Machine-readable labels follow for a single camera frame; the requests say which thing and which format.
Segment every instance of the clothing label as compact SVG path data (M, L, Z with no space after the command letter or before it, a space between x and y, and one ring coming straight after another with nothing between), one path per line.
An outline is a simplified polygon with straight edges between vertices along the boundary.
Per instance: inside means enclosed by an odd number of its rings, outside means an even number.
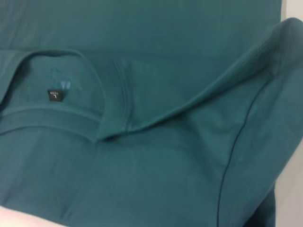
M62 102L64 93L61 90L48 90L48 96L50 101Z

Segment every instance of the green shirt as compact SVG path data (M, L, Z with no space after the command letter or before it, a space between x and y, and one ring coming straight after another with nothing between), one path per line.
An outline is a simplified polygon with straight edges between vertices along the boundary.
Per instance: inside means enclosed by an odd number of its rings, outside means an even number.
M0 205L67 226L273 227L303 135L303 24L280 5L2 1Z

